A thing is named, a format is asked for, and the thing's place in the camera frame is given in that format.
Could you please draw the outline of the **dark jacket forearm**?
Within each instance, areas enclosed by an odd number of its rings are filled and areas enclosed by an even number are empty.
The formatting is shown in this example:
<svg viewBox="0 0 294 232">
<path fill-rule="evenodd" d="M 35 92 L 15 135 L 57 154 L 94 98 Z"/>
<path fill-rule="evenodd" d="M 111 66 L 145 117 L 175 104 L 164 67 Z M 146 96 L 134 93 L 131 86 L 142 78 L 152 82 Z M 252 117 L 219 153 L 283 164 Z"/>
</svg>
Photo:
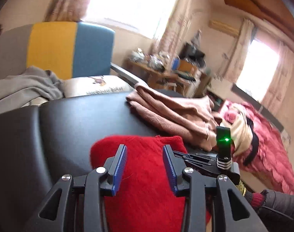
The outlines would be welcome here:
<svg viewBox="0 0 294 232">
<path fill-rule="evenodd" d="M 261 193 L 246 190 L 244 197 L 268 231 L 294 231 L 294 195 L 273 190 Z"/>
</svg>

